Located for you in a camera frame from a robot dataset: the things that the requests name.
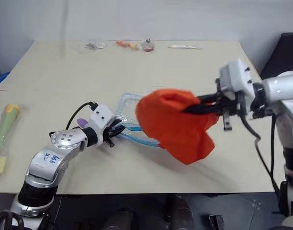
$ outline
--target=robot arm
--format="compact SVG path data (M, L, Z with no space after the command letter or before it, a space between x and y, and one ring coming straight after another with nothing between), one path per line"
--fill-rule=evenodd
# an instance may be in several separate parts
M254 119L275 115L286 159L287 181L281 184L280 209L286 216L293 215L293 71L252 83L249 67L241 61L231 62L220 69L216 83L217 93L200 96L202 104L190 106L185 112L222 115L224 130L232 129L230 115L238 115L242 120L249 111Z
M114 144L110 137L124 130L122 127L112 130L112 126L120 120L116 119L107 106L96 105L93 109L85 128L54 132L50 143L33 157L23 187L10 209L11 212L23 216L26 227L38 229L44 213L54 201L54 195L69 162L78 153L91 145L100 146L103 142L112 147Z

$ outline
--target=tabletop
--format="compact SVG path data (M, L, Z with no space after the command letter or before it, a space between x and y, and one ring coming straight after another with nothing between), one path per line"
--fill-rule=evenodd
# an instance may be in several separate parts
M19 192L31 158L49 142L48 133L65 128L72 113L86 101L117 110L123 93L142 95L158 88L187 89L196 95L215 91L219 68L241 58L254 67L238 42L156 42L151 53L113 45L90 54L77 51L78 42L35 42L9 77L0 84L0 116L6 104L22 112L8 147L9 161L0 177L0 192ZM170 45L202 46L202 50L173 50ZM88 118L83 109L77 118ZM270 119L254 120L262 136L260 150L270 163ZM116 193L238 193L272 191L269 176L254 149L254 137L237 117L233 131L224 132L222 119L208 134L215 149L204 160L184 165L160 148L114 138L115 147L89 147L69 165L59 194ZM283 155L275 141L275 172L284 179Z

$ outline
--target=white wall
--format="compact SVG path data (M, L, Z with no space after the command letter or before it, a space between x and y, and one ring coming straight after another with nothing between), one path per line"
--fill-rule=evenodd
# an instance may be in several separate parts
M0 72L33 40L62 39L65 5L66 40L239 40L259 71L293 32L293 0L0 0Z

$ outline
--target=purple object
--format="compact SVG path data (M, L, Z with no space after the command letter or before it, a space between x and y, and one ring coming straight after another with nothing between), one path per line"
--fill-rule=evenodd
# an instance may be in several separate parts
M81 128L84 128L86 124L88 124L88 121L86 121L85 119L83 118L79 118L77 119L77 123L78 125L81 127Z

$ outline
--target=clear plastic wrapper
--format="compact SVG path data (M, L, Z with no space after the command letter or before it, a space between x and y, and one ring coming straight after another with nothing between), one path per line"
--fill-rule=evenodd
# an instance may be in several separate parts
M135 110L141 95L125 93L121 97L117 118L122 120L119 125L125 126L126 129L119 135L119 137L138 142L143 145L158 147L159 142L155 139L149 138L139 126Z
M142 41L141 47L144 51L151 52L155 48L155 43L151 39L146 39L146 40Z
M82 41L79 44L79 52L81 54L88 54L97 51L98 49L104 49L106 47L106 43L104 40L97 38L93 40Z

